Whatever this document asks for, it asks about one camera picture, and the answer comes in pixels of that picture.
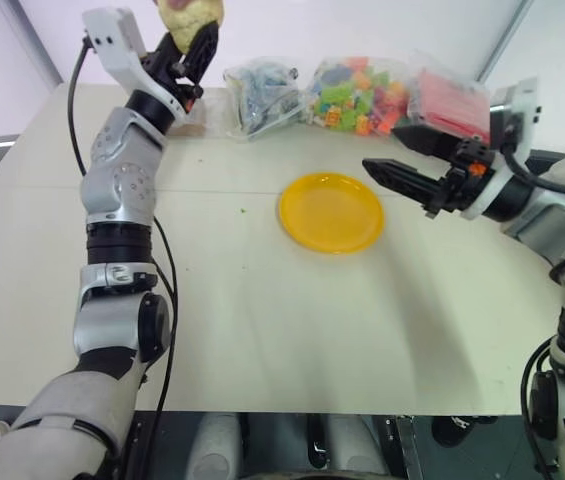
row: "bag of colorful blocks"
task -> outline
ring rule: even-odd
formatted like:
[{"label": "bag of colorful blocks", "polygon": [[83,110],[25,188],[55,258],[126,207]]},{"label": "bag of colorful blocks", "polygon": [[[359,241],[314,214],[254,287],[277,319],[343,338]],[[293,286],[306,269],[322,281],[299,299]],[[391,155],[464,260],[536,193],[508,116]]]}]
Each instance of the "bag of colorful blocks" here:
[{"label": "bag of colorful blocks", "polygon": [[324,60],[307,90],[305,120],[342,132],[387,136],[408,122],[408,68],[369,57]]}]

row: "tabletop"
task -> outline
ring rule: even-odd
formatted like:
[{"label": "tabletop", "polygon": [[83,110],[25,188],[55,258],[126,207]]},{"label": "tabletop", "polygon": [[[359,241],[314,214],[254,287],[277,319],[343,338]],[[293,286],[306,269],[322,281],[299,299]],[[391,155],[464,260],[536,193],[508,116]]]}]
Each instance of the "tabletop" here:
[{"label": "tabletop", "polygon": [[[124,102],[117,87],[78,88],[85,157]],[[61,86],[0,163],[0,404],[26,405],[76,363],[85,215],[65,109]],[[306,125],[246,143],[169,137],[156,215],[174,250],[180,311],[166,409],[519,413],[524,363],[560,310],[548,265],[487,219],[426,218],[375,185],[364,157],[430,175],[446,166],[394,139]],[[326,255],[287,236],[279,194],[316,171],[378,195],[386,226],[373,246]],[[164,368],[162,358],[149,371],[139,409],[155,407]]]}]

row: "floor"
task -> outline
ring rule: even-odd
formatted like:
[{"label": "floor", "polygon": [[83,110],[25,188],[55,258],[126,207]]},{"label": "floor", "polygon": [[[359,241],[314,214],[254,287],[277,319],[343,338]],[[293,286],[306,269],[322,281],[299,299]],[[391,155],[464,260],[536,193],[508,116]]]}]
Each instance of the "floor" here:
[{"label": "floor", "polygon": [[[0,159],[7,149],[0,149]],[[0,406],[0,419],[13,421],[21,407]],[[139,420],[150,413],[139,412]],[[199,413],[167,412],[156,443],[152,479],[182,478]],[[302,414],[250,414],[250,441],[243,474],[298,471],[311,468],[306,456]],[[500,417],[492,425],[477,425],[455,448],[439,446],[430,434],[430,417],[414,422],[416,446],[425,480],[533,480],[530,449],[519,416]]]}]

